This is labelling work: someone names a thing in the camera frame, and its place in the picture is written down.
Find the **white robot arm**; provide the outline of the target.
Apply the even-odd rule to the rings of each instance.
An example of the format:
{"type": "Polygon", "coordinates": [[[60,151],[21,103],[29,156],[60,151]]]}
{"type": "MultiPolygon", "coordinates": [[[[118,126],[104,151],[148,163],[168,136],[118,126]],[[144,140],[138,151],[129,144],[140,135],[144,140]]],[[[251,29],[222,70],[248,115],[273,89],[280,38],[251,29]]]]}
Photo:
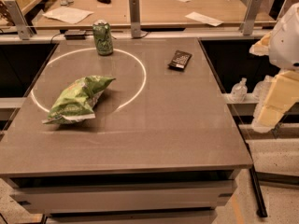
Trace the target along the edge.
{"type": "Polygon", "coordinates": [[[267,133],[299,101],[299,3],[292,5],[249,52],[268,55],[269,62],[279,68],[274,77],[265,77],[251,123],[255,132],[267,133]]]}

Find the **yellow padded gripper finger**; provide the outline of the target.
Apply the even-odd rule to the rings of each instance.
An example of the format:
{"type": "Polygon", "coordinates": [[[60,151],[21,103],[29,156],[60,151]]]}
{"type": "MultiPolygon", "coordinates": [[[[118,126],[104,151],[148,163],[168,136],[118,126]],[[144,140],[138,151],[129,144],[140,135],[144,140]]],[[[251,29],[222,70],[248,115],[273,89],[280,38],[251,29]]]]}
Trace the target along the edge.
{"type": "Polygon", "coordinates": [[[249,52],[256,56],[268,56],[269,55],[269,44],[270,44],[271,33],[264,35],[258,42],[253,44],[249,52]]]}
{"type": "Polygon", "coordinates": [[[298,72],[283,70],[274,77],[266,77],[259,103],[253,113],[252,129],[258,133],[267,133],[274,129],[285,113],[298,101],[298,72]]]}

